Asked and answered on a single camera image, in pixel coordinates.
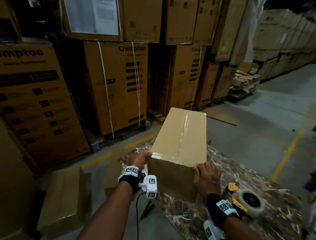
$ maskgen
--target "wrist-mounted device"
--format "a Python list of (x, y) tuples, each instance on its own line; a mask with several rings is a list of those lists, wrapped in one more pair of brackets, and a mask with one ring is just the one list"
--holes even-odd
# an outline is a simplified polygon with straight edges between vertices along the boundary
[(206, 204), (214, 222), (214, 225), (223, 230), (223, 223), (228, 217), (239, 218), (239, 214), (228, 200), (215, 193), (210, 193), (206, 197)]
[(121, 181), (128, 182), (132, 189), (133, 195), (137, 193), (142, 187), (146, 189), (146, 197), (153, 199), (157, 196), (157, 178), (155, 175), (148, 175), (141, 173), (136, 166), (127, 166), (118, 177), (118, 183)]

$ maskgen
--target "packing tape roll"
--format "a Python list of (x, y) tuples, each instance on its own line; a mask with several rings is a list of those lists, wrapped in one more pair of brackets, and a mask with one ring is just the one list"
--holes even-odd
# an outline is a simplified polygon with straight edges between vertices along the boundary
[(248, 212), (247, 215), (256, 218), (263, 212), (265, 203), (263, 199), (250, 189), (238, 190), (234, 193), (237, 201), (243, 205)]

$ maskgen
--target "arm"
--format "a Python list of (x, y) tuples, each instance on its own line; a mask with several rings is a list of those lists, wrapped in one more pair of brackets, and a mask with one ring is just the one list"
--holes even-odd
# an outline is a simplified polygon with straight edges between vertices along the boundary
[[(209, 162), (197, 164), (194, 170), (194, 185), (205, 202), (210, 193), (221, 197), (221, 171)], [(223, 223), (227, 240), (261, 240), (259, 235), (236, 217), (228, 217)]]
[[(151, 153), (143, 152), (128, 159), (129, 166), (143, 169), (146, 157)], [(128, 212), (133, 197), (132, 186), (121, 181), (112, 195), (105, 200), (93, 215), (86, 227), (83, 228), (76, 240), (121, 240), (123, 239)]]

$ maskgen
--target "concrete floor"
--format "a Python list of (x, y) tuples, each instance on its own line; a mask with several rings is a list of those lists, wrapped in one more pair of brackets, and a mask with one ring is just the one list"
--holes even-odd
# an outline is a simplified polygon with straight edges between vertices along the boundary
[[(316, 155), (316, 133), (311, 131), (316, 125), (315, 66), (307, 65), (264, 83), (253, 96), (237, 104), (225, 103), (224, 108), (237, 117), (237, 126), (207, 118), (207, 137), (213, 139), (211, 145), (214, 148), (269, 179), (276, 178), (278, 184), (302, 198), (303, 202), (308, 198), (303, 186), (314, 167), (313, 159)], [(154, 124), (149, 131), (139, 132), (128, 140), (105, 147), (75, 163), (81, 164), (85, 173), (91, 173), (92, 213), (106, 198), (101, 185), (107, 168), (107, 159), (103, 160), (103, 157), (112, 148), (140, 142), (157, 133), (159, 129), (160, 126)], [(281, 162), (284, 167), (276, 174)], [(146, 203), (147, 200), (142, 195), (138, 203), (139, 214)], [(79, 232), (80, 229), (58, 239), (72, 240)], [(139, 239), (184, 239), (158, 209), (153, 209), (140, 222), (139, 233)], [(136, 237), (134, 201), (124, 239)]]

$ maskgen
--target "hand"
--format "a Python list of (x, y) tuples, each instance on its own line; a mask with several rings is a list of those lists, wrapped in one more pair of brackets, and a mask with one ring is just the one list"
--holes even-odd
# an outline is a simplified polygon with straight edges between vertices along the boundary
[(205, 162), (192, 167), (194, 170), (193, 183), (197, 191), (206, 201), (210, 193), (221, 195), (221, 171), (214, 164)]
[(138, 167), (139, 170), (144, 169), (144, 165), (147, 163), (147, 157), (151, 157), (152, 153), (150, 152), (142, 152), (135, 155), (132, 155), (128, 158), (128, 166)]

